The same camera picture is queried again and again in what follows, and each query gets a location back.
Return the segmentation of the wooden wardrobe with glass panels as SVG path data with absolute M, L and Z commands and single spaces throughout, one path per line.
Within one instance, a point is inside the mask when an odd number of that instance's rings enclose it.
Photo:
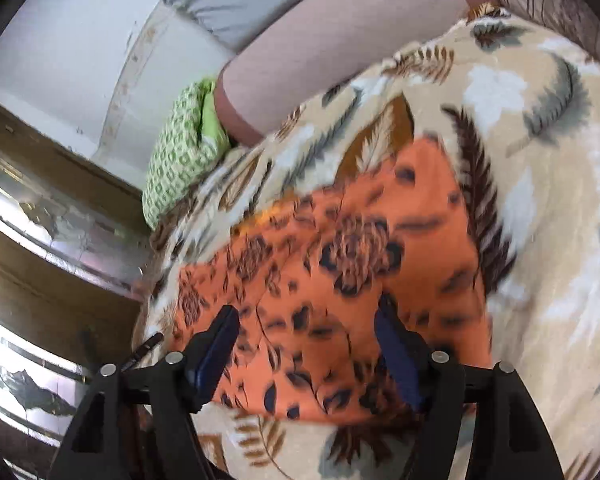
M 130 353 L 140 193 L 0 105 L 0 456 L 43 479 L 92 376 Z

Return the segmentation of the pink brown bolster cushion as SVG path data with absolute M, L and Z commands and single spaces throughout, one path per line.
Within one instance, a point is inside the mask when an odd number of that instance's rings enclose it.
M 225 65 L 214 90 L 216 114 L 233 139 L 253 146 L 317 92 L 495 1 L 303 0 Z

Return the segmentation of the orange black floral garment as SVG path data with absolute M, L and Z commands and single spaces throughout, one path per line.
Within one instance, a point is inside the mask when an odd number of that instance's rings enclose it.
M 279 205 L 178 274 L 170 347 L 224 306 L 239 335 L 215 402 L 353 425 L 400 411 L 381 359 L 381 302 L 431 347 L 491 363 L 477 249 L 443 148 L 418 140 L 375 170 Z

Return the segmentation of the cream leaf-print fleece blanket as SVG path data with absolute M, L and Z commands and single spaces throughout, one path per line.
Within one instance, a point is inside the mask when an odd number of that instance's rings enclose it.
M 496 355 L 520 371 L 566 476 L 600 479 L 600 64 L 490 4 L 268 114 L 253 148 L 199 176 L 156 223 L 134 339 L 174 327 L 181 266 L 285 194 L 332 182 L 351 145 L 386 148 L 404 117 L 442 137 L 486 240 L 507 252 L 487 301 Z

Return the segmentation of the green white patterned pillow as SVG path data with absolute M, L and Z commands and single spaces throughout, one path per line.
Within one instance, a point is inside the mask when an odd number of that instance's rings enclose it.
M 174 101 L 151 153 L 142 195 L 151 229 L 230 149 L 230 138 L 215 111 L 216 79 L 190 84 Z

